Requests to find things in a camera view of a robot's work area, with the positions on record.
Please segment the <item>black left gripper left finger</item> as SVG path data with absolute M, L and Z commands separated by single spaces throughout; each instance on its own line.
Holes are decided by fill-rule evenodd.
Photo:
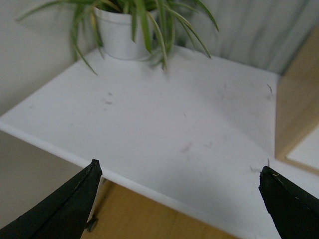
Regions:
M 0 231 L 2 239 L 79 239 L 91 213 L 102 176 L 91 163 L 32 209 Z

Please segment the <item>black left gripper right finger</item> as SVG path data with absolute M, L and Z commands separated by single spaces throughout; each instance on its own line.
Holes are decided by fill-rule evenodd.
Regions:
M 319 237 L 319 200 L 269 166 L 260 173 L 260 194 L 282 239 Z

